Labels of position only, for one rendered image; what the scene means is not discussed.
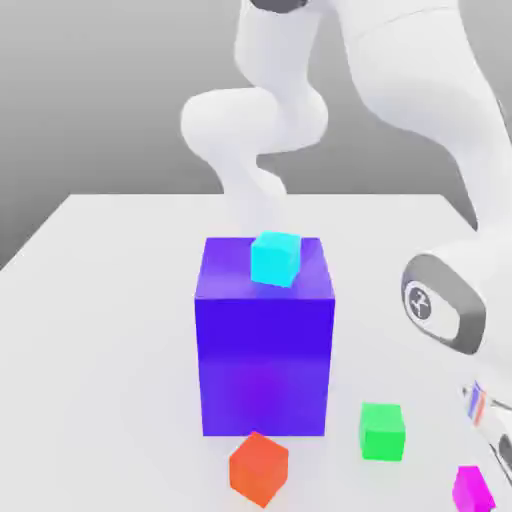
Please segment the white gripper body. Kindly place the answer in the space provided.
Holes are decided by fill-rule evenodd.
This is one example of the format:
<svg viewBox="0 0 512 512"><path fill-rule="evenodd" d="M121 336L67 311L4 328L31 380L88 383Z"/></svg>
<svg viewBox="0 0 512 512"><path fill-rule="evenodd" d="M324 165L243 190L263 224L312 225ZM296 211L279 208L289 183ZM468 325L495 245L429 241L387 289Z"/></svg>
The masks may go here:
<svg viewBox="0 0 512 512"><path fill-rule="evenodd" d="M512 488L512 410L486 403L478 429Z"/></svg>

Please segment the small magenta cube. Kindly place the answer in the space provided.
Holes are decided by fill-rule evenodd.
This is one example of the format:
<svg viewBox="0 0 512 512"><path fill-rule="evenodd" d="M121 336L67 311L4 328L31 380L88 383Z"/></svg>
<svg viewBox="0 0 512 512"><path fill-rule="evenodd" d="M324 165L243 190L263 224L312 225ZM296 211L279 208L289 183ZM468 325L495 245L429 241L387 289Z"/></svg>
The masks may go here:
<svg viewBox="0 0 512 512"><path fill-rule="evenodd" d="M491 512L494 498L478 466L459 466L452 489L457 512Z"/></svg>

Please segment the small green cube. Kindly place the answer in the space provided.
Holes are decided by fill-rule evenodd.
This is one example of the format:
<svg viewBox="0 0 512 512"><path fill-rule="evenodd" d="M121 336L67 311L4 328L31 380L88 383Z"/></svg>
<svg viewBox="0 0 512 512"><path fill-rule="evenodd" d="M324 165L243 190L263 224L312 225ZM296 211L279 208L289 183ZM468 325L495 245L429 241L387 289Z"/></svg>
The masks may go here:
<svg viewBox="0 0 512 512"><path fill-rule="evenodd" d="M364 460L401 461L405 441L406 427L399 404L362 403L359 444Z"/></svg>

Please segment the small red cube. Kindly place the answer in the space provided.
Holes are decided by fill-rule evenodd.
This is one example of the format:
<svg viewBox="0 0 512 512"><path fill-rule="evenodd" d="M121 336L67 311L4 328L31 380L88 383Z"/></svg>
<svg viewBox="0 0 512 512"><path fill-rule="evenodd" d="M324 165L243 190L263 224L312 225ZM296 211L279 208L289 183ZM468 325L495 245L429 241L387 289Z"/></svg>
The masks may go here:
<svg viewBox="0 0 512 512"><path fill-rule="evenodd" d="M228 468L230 487L265 508L288 479L289 450L253 431L230 455Z"/></svg>

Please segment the small cyan cube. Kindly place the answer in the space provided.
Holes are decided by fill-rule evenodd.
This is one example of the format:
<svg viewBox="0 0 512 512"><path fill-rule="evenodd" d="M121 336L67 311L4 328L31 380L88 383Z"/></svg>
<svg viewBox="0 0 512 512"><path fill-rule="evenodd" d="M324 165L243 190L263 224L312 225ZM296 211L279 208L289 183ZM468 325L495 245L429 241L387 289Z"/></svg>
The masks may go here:
<svg viewBox="0 0 512 512"><path fill-rule="evenodd" d="M299 235L264 231L250 247L250 277L257 283L290 288L301 265Z"/></svg>

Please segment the large purple box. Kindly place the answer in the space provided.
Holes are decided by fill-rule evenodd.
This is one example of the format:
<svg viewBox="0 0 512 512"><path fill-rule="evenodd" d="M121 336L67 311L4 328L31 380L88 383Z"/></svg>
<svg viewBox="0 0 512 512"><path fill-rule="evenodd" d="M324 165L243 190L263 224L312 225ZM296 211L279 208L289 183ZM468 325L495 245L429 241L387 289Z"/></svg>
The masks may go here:
<svg viewBox="0 0 512 512"><path fill-rule="evenodd" d="M206 436L325 432L335 293L317 238L293 285L250 278L249 238L205 241L194 297Z"/></svg>

